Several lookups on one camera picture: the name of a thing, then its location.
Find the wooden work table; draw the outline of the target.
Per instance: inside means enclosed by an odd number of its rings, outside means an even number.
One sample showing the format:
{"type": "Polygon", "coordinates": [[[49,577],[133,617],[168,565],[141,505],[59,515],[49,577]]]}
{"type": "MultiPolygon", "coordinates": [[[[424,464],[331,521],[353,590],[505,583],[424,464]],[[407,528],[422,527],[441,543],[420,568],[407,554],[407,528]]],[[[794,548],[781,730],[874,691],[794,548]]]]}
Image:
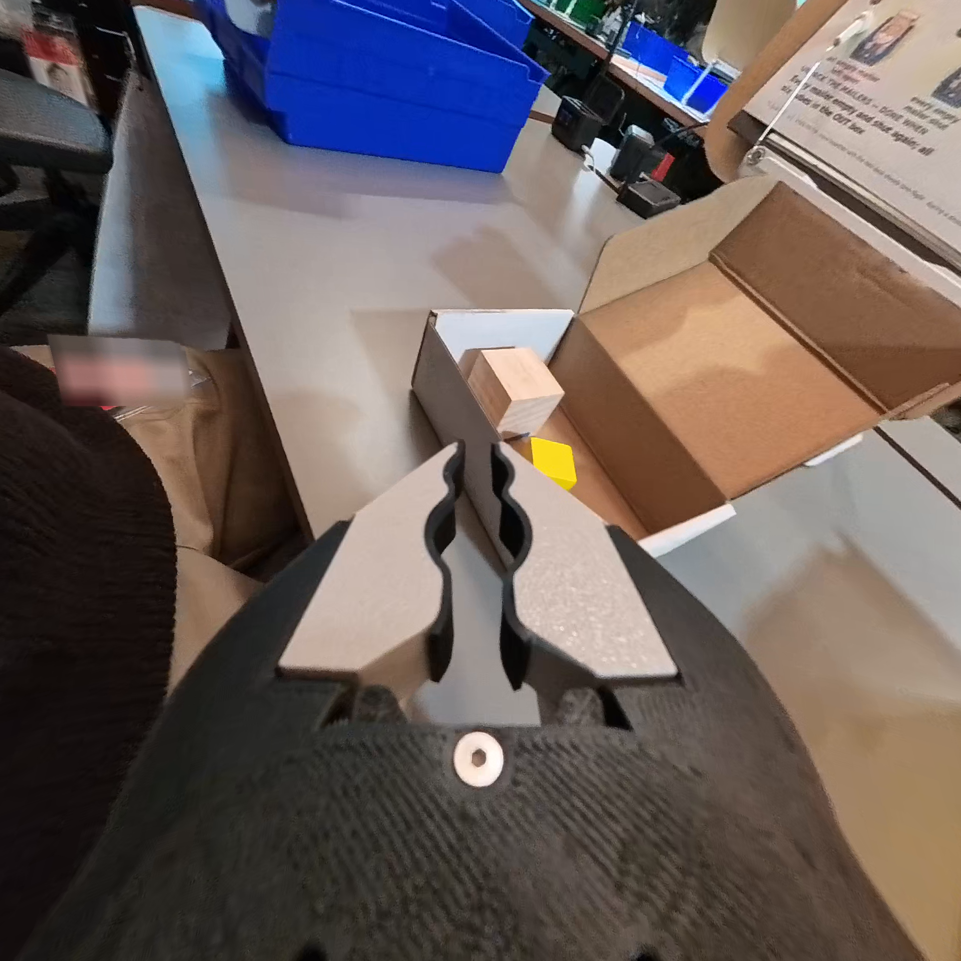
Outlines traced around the wooden work table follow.
{"type": "MultiPolygon", "coordinates": [[[[565,84],[571,89],[574,81],[581,83],[585,92],[606,61],[604,42],[589,36],[566,15],[541,2],[521,1],[519,5],[534,18],[528,42],[534,43],[538,51],[557,64],[551,72],[555,93],[561,95],[565,84]]],[[[615,54],[604,71],[604,78],[625,91],[625,103],[644,102],[651,110],[684,126],[706,125],[711,118],[711,113],[691,110],[687,102],[668,94],[664,77],[627,56],[615,54]]]]}

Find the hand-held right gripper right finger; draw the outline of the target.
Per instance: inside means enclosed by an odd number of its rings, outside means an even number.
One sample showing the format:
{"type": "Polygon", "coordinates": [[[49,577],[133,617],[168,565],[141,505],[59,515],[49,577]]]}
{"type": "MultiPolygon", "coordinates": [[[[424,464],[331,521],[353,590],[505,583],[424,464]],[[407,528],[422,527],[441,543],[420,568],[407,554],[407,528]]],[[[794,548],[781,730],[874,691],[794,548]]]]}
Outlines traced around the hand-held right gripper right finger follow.
{"type": "Polygon", "coordinates": [[[509,556],[500,653],[511,686],[533,690],[541,721],[555,722],[570,692],[590,692],[604,711],[620,689],[678,682],[627,562],[645,557],[637,543],[506,443],[490,461],[509,556]]]}

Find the blue storage bin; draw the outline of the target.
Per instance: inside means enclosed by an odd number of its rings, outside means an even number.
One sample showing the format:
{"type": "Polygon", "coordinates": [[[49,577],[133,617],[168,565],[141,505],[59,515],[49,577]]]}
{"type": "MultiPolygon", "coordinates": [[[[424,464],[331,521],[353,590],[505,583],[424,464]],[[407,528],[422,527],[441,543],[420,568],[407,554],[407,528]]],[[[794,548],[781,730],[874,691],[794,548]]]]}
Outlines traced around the blue storage bin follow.
{"type": "Polygon", "coordinates": [[[267,38],[195,9],[228,88],[292,146],[500,174],[548,75],[463,2],[277,2],[267,38]]]}
{"type": "Polygon", "coordinates": [[[728,88],[725,78],[677,56],[672,58],[663,87],[668,96],[689,111],[704,115],[712,114],[728,88]]]}

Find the black battery charger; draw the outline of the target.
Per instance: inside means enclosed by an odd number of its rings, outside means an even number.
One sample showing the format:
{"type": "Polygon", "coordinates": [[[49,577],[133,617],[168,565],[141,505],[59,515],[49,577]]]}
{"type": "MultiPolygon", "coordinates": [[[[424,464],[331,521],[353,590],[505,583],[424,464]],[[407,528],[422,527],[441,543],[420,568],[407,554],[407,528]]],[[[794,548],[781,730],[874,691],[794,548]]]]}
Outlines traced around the black battery charger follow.
{"type": "Polygon", "coordinates": [[[591,147],[604,124],[603,117],[582,100],[565,96],[560,99],[551,134],[568,151],[580,156],[591,147]]]}

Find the black cube device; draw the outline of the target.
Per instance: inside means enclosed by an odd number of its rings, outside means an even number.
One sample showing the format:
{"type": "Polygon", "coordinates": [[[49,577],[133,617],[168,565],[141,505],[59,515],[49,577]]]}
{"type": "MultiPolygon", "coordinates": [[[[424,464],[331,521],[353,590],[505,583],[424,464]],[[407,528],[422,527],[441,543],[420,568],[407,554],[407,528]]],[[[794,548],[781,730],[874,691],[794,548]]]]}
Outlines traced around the black cube device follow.
{"type": "Polygon", "coordinates": [[[646,129],[631,125],[607,169],[607,177],[618,184],[632,184],[651,175],[666,155],[666,149],[646,129]]]}

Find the yellow cube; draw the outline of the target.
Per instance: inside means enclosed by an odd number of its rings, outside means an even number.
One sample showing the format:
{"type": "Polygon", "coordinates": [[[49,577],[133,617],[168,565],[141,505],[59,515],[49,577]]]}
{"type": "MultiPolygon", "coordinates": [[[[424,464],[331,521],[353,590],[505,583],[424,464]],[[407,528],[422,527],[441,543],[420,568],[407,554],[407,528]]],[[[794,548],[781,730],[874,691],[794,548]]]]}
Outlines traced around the yellow cube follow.
{"type": "Polygon", "coordinates": [[[578,483],[573,449],[568,444],[531,437],[530,461],[538,471],[564,490],[570,491],[578,483]]]}

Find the white cardboard box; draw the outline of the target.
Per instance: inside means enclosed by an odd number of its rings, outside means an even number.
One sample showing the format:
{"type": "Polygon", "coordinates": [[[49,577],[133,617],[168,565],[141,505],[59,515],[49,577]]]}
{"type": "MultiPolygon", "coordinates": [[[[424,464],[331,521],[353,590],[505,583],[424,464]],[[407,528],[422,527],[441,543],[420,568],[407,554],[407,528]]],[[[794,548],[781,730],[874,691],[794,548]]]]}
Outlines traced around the white cardboard box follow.
{"type": "Polygon", "coordinates": [[[879,424],[959,399],[959,305],[770,176],[612,236],[576,311],[430,314],[412,391],[443,445],[465,442],[491,537],[501,439],[466,368],[512,346],[565,392],[528,436],[569,444],[573,496],[662,551],[879,424]]]}

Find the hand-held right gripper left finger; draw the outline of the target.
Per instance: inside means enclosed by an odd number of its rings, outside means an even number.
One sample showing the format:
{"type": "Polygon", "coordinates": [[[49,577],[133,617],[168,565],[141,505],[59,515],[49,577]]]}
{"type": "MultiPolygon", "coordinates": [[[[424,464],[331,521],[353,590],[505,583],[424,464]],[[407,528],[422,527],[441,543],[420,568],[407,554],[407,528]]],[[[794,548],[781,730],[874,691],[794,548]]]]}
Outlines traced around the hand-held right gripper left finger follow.
{"type": "Polygon", "coordinates": [[[465,445],[455,441],[347,523],[276,668],[290,695],[325,695],[321,718],[410,720],[410,701],[447,672],[465,445]]]}

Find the wooden block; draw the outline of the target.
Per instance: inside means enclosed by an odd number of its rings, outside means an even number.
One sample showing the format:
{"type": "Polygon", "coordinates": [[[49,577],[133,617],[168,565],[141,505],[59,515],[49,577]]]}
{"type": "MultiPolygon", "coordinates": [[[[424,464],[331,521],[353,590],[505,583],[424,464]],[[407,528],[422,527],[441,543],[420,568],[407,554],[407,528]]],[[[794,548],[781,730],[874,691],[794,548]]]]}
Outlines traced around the wooden block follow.
{"type": "Polygon", "coordinates": [[[565,393],[546,362],[531,347],[472,352],[466,380],[500,439],[535,434],[565,393]]]}

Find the beige stand board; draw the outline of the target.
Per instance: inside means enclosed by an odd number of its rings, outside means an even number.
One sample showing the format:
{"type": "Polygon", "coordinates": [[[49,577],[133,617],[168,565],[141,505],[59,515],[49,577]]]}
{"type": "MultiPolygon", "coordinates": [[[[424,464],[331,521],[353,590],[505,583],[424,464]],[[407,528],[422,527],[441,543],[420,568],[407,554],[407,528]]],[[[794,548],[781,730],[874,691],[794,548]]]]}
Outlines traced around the beige stand board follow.
{"type": "Polygon", "coordinates": [[[797,6],[796,1],[717,1],[704,33],[702,61],[740,74],[797,6]]]}

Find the grey desk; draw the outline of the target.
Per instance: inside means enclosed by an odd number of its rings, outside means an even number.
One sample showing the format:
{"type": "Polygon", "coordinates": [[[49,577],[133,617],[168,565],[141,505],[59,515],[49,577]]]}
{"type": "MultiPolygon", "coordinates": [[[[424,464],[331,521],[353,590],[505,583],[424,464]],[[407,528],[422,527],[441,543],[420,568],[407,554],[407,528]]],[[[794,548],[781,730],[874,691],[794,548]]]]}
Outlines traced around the grey desk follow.
{"type": "MultiPolygon", "coordinates": [[[[575,307],[631,225],[529,122],[501,176],[289,147],[206,28],[130,11],[91,330],[252,356],[318,535],[432,455],[409,392],[432,308],[575,307]]],[[[959,959],[959,441],[895,422],[736,504],[663,564],[750,652],[851,847],[930,959],[959,959]]]]}

